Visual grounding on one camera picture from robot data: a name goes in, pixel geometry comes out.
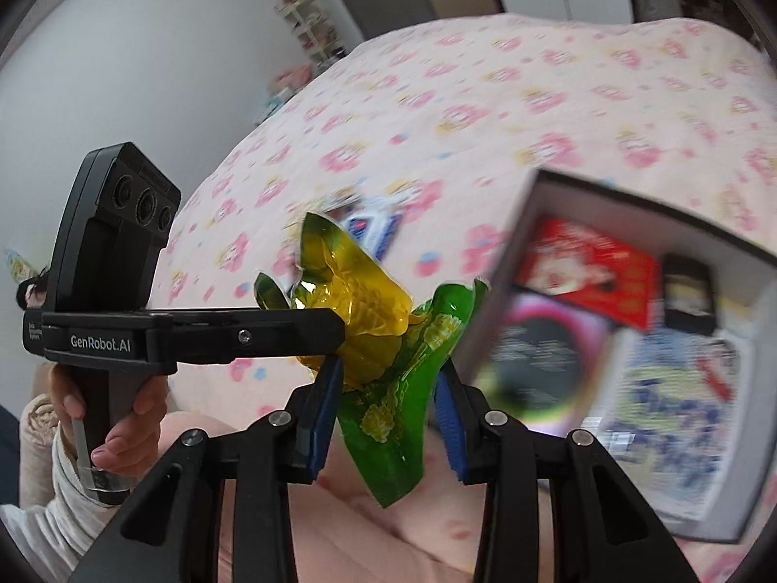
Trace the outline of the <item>white grey sleeve forearm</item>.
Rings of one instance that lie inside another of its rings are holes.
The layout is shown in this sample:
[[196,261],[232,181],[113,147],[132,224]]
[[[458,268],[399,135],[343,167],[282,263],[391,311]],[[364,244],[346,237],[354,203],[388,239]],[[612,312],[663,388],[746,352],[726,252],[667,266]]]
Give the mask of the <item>white grey sleeve forearm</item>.
[[35,396],[20,423],[20,503],[1,507],[15,548],[44,581],[67,581],[117,511],[85,495],[50,397]]

